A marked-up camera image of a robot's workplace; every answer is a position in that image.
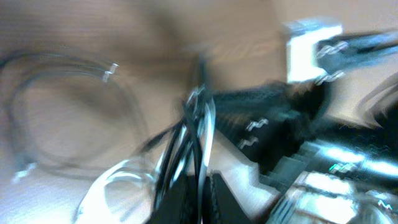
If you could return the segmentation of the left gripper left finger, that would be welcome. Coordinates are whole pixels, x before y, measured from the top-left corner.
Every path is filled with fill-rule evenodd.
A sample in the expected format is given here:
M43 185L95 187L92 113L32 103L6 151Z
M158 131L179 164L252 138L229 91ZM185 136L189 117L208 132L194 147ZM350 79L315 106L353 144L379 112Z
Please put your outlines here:
M197 224L197 206L196 178L182 175L165 194L146 224Z

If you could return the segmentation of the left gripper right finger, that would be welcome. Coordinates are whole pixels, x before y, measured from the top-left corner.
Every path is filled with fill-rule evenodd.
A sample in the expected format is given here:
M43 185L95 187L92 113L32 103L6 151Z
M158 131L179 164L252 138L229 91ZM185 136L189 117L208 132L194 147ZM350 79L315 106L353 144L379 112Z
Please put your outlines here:
M221 173L206 177L203 191L204 224L251 224Z

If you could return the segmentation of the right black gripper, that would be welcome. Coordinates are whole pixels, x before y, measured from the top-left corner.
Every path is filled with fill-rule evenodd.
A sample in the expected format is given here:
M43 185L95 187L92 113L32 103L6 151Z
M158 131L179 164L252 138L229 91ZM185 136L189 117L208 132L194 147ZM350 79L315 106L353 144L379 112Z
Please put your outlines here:
M271 82L214 94L216 129L266 174L313 137L330 104L327 83Z

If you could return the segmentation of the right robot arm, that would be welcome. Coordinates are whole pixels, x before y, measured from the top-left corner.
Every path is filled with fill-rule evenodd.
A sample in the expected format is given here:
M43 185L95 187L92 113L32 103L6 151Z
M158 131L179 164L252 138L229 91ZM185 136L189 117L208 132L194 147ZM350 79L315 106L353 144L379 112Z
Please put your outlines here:
M395 223L397 95L393 75L356 106L367 123L330 118L346 71L397 53L397 32L302 31L287 43L286 83L215 95L216 127L279 191L267 223Z

